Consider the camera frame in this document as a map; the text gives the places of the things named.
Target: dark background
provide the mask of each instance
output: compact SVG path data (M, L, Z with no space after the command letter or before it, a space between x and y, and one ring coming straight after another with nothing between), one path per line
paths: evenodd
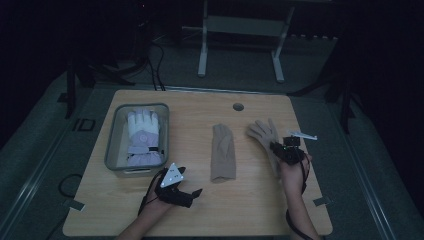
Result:
M222 6L218 0L216 4L211 9ZM258 17L272 17L268 14L271 8L257 8L255 1L234 1L227 9L239 9L237 4L249 4ZM114 66L119 59L135 60L146 54L152 34L149 23L160 25L176 43L181 26L202 23L198 0L5 0L1 5L1 146L47 86L66 70L72 56L84 55L98 64ZM353 92L421 214L423 10L418 0L298 3L290 28L290 34L307 38L339 38L325 70L342 74L330 83L336 92L342 92L346 78L353 79ZM237 13L252 14L247 10ZM81 78L87 87L92 80Z

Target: work glove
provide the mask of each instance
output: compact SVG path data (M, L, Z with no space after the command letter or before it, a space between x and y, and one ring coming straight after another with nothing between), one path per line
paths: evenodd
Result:
M159 120L157 113L138 108L128 113L128 166L159 165Z
M214 125L211 157L211 181L236 178L236 154L232 131L224 124Z
M271 118L268 119L268 123L269 126L260 120L256 120L254 124L249 125L247 135L259 141L268 155L275 177L280 177L279 159L270 148L271 142L279 142L278 132Z

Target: plastic container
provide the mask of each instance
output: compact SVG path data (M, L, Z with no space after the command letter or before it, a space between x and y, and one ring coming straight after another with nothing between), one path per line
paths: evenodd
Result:
M159 154L162 155L162 163L158 165L128 166L128 113L137 108L147 108L158 115L159 120ZM109 141L106 149L105 165L118 177L142 177L151 176L161 170L168 161L169 144L169 108L164 103L149 104L126 104L115 110Z

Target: tan glove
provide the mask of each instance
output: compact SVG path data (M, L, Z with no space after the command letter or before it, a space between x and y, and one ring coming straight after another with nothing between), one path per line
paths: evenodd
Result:
M260 120L256 120L255 124L250 124L249 129L247 130L247 135L255 138L259 141L262 147L265 149L268 154L268 159L271 163L272 170L274 171L275 177L280 177L280 164L279 159L272 152L270 148L271 142L279 142L278 132L275 128L272 119L268 119L269 126L263 123Z
M224 124L213 126L211 181L215 183L236 178L236 155L231 130Z

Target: floor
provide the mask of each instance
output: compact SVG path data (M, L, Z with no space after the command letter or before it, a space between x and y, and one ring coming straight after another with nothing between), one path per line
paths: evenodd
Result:
M269 52L272 46L226 47L219 35L211 36L206 76L199 78L196 30L184 32L179 46L166 35L158 36L155 43L160 47L153 46L149 56L153 71L159 71L167 90L284 95L316 80L335 42L287 39L280 57L285 83L275 81ZM131 64L120 61L122 67ZM83 174L114 92L122 88L154 90L151 71L147 67L124 76L136 83L131 87L101 76L92 89L78 85L77 108L70 119L64 118L66 105L57 102L66 91L66 73L51 84L0 153L1 239L113 239L63 235L61 226L68 212L64 206L68 197L63 193L75 194L79 178L69 176ZM326 86L291 97L302 131L320 139L306 144L315 159L322 194L330 200L327 207L334 230L325 239L423 239L423 219L372 123L352 103L355 117L349 120L351 131L346 134L338 123L340 103L326 103L325 90ZM95 123L92 131L78 128L77 122L83 119Z

